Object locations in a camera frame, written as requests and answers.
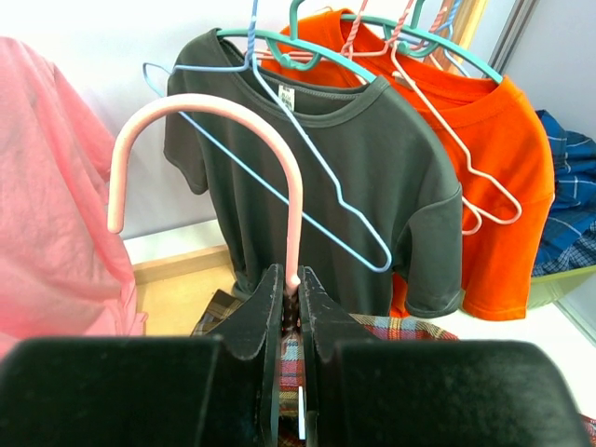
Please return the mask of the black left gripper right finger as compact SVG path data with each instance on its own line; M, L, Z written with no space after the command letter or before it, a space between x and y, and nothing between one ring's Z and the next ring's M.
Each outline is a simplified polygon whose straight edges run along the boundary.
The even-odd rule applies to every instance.
M382 340L303 267L310 446L587 446L555 364L518 341Z

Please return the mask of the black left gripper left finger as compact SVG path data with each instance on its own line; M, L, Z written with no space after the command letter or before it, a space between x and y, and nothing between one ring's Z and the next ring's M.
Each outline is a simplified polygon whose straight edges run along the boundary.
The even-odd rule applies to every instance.
M1 364L5 446L273 446L284 275L203 336L45 337Z

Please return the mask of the red brown plaid shirt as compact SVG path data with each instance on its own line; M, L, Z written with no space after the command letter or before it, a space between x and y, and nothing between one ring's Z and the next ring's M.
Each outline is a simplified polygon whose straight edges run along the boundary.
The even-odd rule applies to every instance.
M218 324L229 318L245 302L236 301L232 296L223 291L217 291L207 308L210 316L208 327L199 327L196 333L206 335ZM302 331L283 331L282 325L286 321L286 299L282 298L281 307L281 335L280 350L278 354L278 420L287 413L305 416L304 384L305 384L305 359ZM433 340L433 341L460 341L454 335L443 331L439 327L415 318L390 318L358 316L348 314L356 322L382 340ZM588 420L580 415L584 426ZM595 441L593 434L589 434L590 446ZM277 445L283 440L283 435L278 429Z

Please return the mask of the light blue wire hanger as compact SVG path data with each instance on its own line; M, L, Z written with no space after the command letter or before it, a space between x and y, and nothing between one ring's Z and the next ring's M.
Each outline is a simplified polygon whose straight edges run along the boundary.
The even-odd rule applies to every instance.
M283 138L271 127L266 121L261 119L251 110L240 106L235 102L225 100L223 98L211 96L211 95L199 95L199 94L180 94L180 95L165 95L153 82L149 76L147 69L153 67L152 62L145 62L142 65L142 73L146 84L160 96L159 103L165 105L170 102L176 102L178 108L175 110L181 115L186 121L188 121L199 133L203 134L212 143L214 143L223 153L229 158L236 162L242 169L244 169L252 178L260 183L265 189L269 190L279 200L284 202L288 206L288 229L287 229L287 240L286 240L286 277L292 279L297 276L298 264L299 264L299 249L300 240L302 234L302 221L308 221L315 226L324 236L329 238L332 242L343 248L348 254L353 256L357 261L365 265L368 269L375 273L383 273L389 269L392 263L392 255L387 244L382 240L378 232L373 228L373 225L364 216L364 214L345 202L343 197L342 186L339 179L332 171L331 167L324 160L321 153L316 148L315 144L310 140L308 135L305 133L302 126L298 123L297 119L293 115L293 112L285 105L285 103L276 96L273 90L266 84L262 76L258 71L258 65L256 71L253 71L250 66L246 65L245 57L244 62L239 66L232 67L215 67L215 66L195 66L195 65L182 65L176 64L170 70L157 65L157 68L166 72L168 75L173 75L177 71L192 71L198 73L240 73L247 70L252 70L253 75L257 81L261 84L263 89L274 102L279 106L282 112L289 118L299 135L305 141L309 150L315 156L319 164L325 170L327 176L330 178L334 185L336 199L341 208L355 215L361 223L366 227L371 236L380 246L383 251L386 261L382 266L375 266L363 256L358 254L354 249L349 247L344 241L339 239L336 235L331 233L330 230L325 228L322 224L318 223L311 216L303 213L303 182L301 172L299 170L298 163L294 157L290 147L285 143ZM229 149L223 146L218 140L216 140L210 133L198 125L190 115L188 111L207 112L220 116L226 116L236 122L242 124L248 129L251 129L255 134L259 135L260 138L267 143L270 149L274 152L278 161L283 168L286 176L288 185L288 196L283 196L277 189L271 184L265 181L259 174L253 171L248 165L241 161L236 155L234 155Z

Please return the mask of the blue plaid shirt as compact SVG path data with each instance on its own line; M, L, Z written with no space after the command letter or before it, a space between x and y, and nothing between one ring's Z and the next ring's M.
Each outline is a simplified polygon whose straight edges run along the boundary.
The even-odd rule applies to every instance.
M532 273L542 277L595 265L595 141L564 129L545 110L536 114L548 136L555 185Z

